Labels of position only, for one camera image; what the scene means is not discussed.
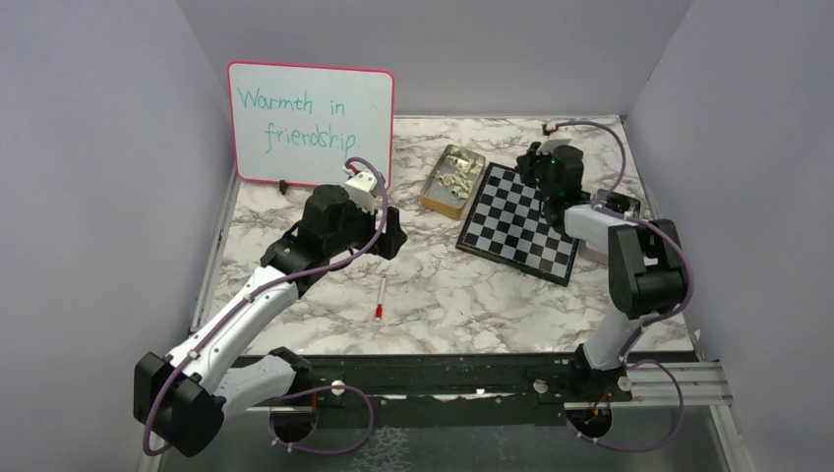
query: red marker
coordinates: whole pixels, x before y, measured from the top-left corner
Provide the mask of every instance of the red marker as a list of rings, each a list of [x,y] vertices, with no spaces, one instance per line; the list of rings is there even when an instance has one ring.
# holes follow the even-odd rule
[[[374,316],[374,321],[381,321],[383,319],[383,296],[386,294],[386,277],[383,275],[383,280],[380,282],[380,298],[377,299],[377,314]]]

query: pink whiteboard frame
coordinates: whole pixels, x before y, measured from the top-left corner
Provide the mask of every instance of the pink whiteboard frame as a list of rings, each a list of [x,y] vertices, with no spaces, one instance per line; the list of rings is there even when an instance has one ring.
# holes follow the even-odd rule
[[[229,69],[235,64],[250,64],[255,66],[280,66],[280,67],[300,67],[305,69],[328,69],[328,70],[335,70],[335,71],[356,71],[356,72],[374,72],[374,73],[383,73],[388,74],[391,77],[391,121],[390,121],[390,146],[388,147],[388,176],[386,180],[386,189],[390,189],[390,181],[391,181],[391,174],[393,173],[393,100],[394,100],[394,91],[396,90],[396,80],[394,79],[393,74],[390,71],[385,69],[369,69],[369,68],[361,68],[361,67],[341,67],[341,66],[316,66],[311,64],[289,64],[289,63],[279,63],[279,62],[257,62],[257,61],[232,61],[226,66],[226,81],[228,82],[229,88],[229,113],[232,115],[232,139],[234,140],[235,146],[235,172],[237,173],[238,177],[245,182],[254,182],[258,184],[277,184],[279,181],[275,180],[261,180],[261,179],[249,179],[242,175],[240,175],[240,166],[238,165],[237,161],[237,133],[235,130],[234,125],[234,111],[232,106],[232,82],[229,77]],[[317,187],[319,184],[309,184],[305,182],[289,182],[287,184],[296,186],[296,187]]]

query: metal tin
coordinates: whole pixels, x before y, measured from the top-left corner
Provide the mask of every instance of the metal tin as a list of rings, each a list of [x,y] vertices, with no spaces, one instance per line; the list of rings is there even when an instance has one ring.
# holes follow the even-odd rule
[[[420,205],[443,216],[460,219],[466,203],[478,190],[476,184],[486,163],[487,158],[481,154],[456,145],[446,146],[423,184]],[[459,194],[464,190],[465,198]]]

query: whiteboard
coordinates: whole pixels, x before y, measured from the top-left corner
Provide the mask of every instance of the whiteboard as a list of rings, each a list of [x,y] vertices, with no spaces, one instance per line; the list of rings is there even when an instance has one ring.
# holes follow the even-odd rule
[[[241,179],[340,184],[344,161],[359,156],[390,185],[391,73],[232,62],[228,79]]]

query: screw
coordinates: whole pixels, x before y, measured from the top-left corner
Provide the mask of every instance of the screw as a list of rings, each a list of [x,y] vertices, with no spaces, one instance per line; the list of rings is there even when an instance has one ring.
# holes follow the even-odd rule
[[[333,381],[333,383],[331,383],[331,385],[339,385],[339,386],[342,386],[342,385],[344,385],[344,382],[342,382],[342,381],[340,381],[340,380],[335,380],[335,381]],[[342,394],[344,393],[344,388],[331,388],[331,389],[330,389],[330,391],[331,391],[334,395],[336,395],[336,396],[340,396],[340,395],[342,395]]]
[[[536,393],[545,393],[547,392],[547,382],[541,379],[536,379],[535,382],[533,382],[533,389],[536,390]]]
[[[631,391],[631,379],[626,376],[622,376],[617,379],[617,386],[622,391]]]

